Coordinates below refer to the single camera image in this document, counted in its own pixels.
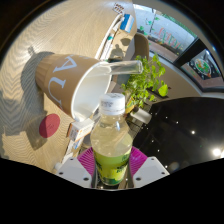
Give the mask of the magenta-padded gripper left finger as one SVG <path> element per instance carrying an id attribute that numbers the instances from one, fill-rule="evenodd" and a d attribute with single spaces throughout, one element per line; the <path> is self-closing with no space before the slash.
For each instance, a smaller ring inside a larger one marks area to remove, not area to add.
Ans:
<path id="1" fill-rule="evenodd" d="M 68 157 L 55 165 L 56 175 L 84 188 L 95 188 L 97 172 L 93 149 L 84 150 L 77 157 Z"/>

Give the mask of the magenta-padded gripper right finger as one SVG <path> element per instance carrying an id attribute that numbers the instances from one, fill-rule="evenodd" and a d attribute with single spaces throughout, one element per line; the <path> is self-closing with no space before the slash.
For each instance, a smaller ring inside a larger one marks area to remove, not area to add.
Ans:
<path id="1" fill-rule="evenodd" d="M 147 157 L 135 147 L 129 157 L 129 169 L 134 188 L 143 187 L 169 175 L 156 157 Z"/>

